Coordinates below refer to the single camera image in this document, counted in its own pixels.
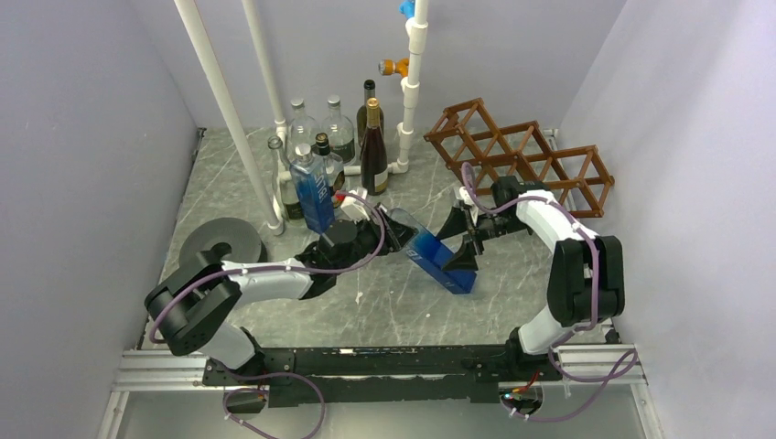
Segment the metal frame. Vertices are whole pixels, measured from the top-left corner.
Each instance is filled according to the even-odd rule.
[[[577,376],[603,376],[609,373],[614,363],[633,345],[565,345],[560,347],[558,357],[564,369]],[[122,355],[111,397],[102,418],[98,439],[115,439],[124,416],[129,395],[134,391],[228,391],[232,387],[210,387],[202,385],[202,373],[208,358],[202,354],[175,357],[166,349],[127,350]],[[363,377],[339,377],[361,379]],[[509,389],[525,382],[505,381],[499,387]],[[543,386],[572,387],[587,384],[568,380],[543,381]],[[647,439],[663,439],[663,429],[649,393],[641,364],[624,376],[612,380],[609,385],[630,386],[641,420],[641,427]]]

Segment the wooden wine rack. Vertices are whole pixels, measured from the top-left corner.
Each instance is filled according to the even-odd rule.
[[[467,128],[467,123],[471,117],[477,113],[488,131],[471,134]],[[523,139],[517,146],[510,145],[505,135],[523,133]],[[442,142],[449,138],[458,136],[462,140],[461,147],[454,155],[450,155]],[[538,154],[526,155],[523,149],[528,141],[533,137],[539,145]],[[606,166],[598,154],[598,148],[595,145],[581,146],[579,148],[564,149],[553,151],[547,140],[542,135],[537,121],[518,123],[516,125],[499,128],[490,114],[485,109],[485,103],[482,98],[472,101],[462,102],[457,105],[447,107],[443,110],[442,117],[434,125],[431,131],[423,136],[427,142],[431,143],[439,155],[445,160],[447,169],[453,171],[458,180],[463,183],[461,178],[461,166],[468,162],[472,166],[479,166],[480,171],[475,178],[475,188],[477,195],[490,195],[489,187],[480,187],[485,176],[489,176],[492,181],[496,181],[499,173],[496,168],[508,167],[505,175],[511,176],[515,172],[523,181],[542,181],[550,189],[562,189],[558,201],[563,204],[572,190],[581,192],[582,197],[587,202],[587,209],[577,209],[571,211],[571,214],[577,218],[600,218],[604,215],[604,203],[612,186],[614,186],[614,177],[609,174]],[[480,150],[478,141],[489,140],[485,149]],[[464,151],[469,150],[473,158],[459,160]],[[561,158],[570,158],[575,156],[584,156],[582,167],[576,177],[569,177],[560,162]],[[544,163],[541,171],[537,174],[534,170],[534,163]],[[597,177],[585,177],[590,165],[593,165]],[[547,181],[547,174],[550,169],[555,171],[558,180]],[[592,190],[594,186],[603,186],[600,195],[596,197]]]

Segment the white pole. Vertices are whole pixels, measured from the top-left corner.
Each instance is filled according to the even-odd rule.
[[[286,142],[286,118],[283,115],[283,104],[280,102],[280,95],[277,93],[277,82],[272,70],[272,62],[262,32],[261,18],[256,8],[255,0],[242,0],[242,9],[245,11],[245,19],[248,20],[248,28],[251,30],[253,48],[256,50],[256,57],[259,59],[259,67],[262,69],[264,77],[264,86],[269,95],[269,102],[272,104],[272,112],[275,115],[275,130],[280,139]]]
[[[415,131],[415,107],[420,91],[420,62],[426,49],[426,33],[428,31],[428,1],[415,1],[415,16],[407,20],[406,28],[410,36],[410,67],[407,77],[402,79],[404,92],[404,118],[396,127],[399,131],[399,158],[391,163],[394,173],[407,172],[409,167],[410,146]]]
[[[219,66],[213,46],[208,38],[205,24],[202,23],[202,16],[199,14],[197,4],[194,0],[175,0],[175,5],[178,7],[178,13],[183,20],[183,26],[189,33],[191,44],[197,52],[199,63],[202,65],[202,69],[205,70],[205,76],[208,78],[210,88],[213,90],[213,95],[216,98],[221,114],[223,114],[223,120],[226,122],[229,133],[232,135],[234,145],[237,146],[237,152],[240,153],[242,164],[245,166],[245,170],[248,171],[248,178],[251,180],[253,190],[256,192],[259,207],[264,213],[267,226],[274,235],[279,235],[283,233],[283,221],[275,215],[272,199],[262,183],[259,168],[253,159],[251,147],[248,145],[248,138],[245,136],[243,125],[240,123],[237,109],[234,108],[234,101],[229,94],[226,80],[223,78],[221,66]]]

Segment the blue valve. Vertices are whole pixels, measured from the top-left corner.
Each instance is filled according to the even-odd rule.
[[[415,16],[415,0],[404,0],[399,5],[399,12],[404,14],[404,16],[407,17],[409,20],[410,18]]]

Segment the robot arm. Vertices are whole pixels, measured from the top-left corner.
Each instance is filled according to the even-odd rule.
[[[445,225],[437,234],[445,239],[465,233],[463,242],[446,269],[477,269],[476,256],[484,252],[483,241],[519,230],[536,233],[553,253],[553,264],[547,287],[547,305],[530,323],[515,328],[507,341],[508,350],[517,357],[531,359],[543,355],[574,326],[591,318],[592,279],[589,267],[598,257],[598,321],[622,313],[625,306],[622,275],[622,248],[613,236],[598,236],[579,222],[569,221],[564,212],[550,203],[555,196],[538,182],[519,182],[515,177],[501,177],[491,186],[498,207],[525,198],[523,202],[497,214],[483,214],[469,193],[461,187]],[[592,254],[584,232],[595,244]]]
[[[378,255],[397,252],[415,231],[381,215],[385,239]],[[176,356],[199,351],[241,374],[257,374],[264,363],[259,344],[247,330],[227,323],[227,315],[234,308],[263,300],[317,297],[336,284],[337,274],[298,269],[336,271],[350,267],[374,252],[379,240],[379,227],[370,220],[338,220],[303,252],[282,262],[235,263],[222,261],[215,248],[199,252],[145,298],[145,307],[156,320],[193,283],[217,272],[235,271],[206,282],[173,305],[159,331]]]

